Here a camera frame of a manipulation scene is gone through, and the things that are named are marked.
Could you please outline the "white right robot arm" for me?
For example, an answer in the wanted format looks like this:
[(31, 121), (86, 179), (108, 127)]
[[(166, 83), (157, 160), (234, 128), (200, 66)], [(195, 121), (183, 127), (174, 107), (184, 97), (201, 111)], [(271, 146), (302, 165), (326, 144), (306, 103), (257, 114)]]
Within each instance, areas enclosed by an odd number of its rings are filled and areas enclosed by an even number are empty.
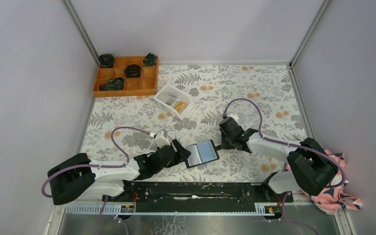
[(273, 202), (281, 193), (295, 190), (317, 196), (339, 172), (312, 138), (296, 143), (273, 139), (256, 129), (244, 130), (232, 117), (220, 121), (219, 128), (223, 149), (267, 155), (289, 165), (290, 170), (274, 172), (262, 182), (261, 195), (266, 201)]

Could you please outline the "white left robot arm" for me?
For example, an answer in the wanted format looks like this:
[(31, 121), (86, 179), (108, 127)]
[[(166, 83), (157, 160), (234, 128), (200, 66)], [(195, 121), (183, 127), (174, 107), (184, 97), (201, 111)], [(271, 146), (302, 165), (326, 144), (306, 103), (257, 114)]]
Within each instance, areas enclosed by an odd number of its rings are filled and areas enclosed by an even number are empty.
[(54, 205), (104, 195), (127, 201), (132, 196), (132, 188), (126, 183), (149, 179), (164, 168), (188, 161), (190, 155), (177, 140), (123, 162), (93, 162), (86, 153), (79, 153), (47, 172), (42, 194), (51, 198)]

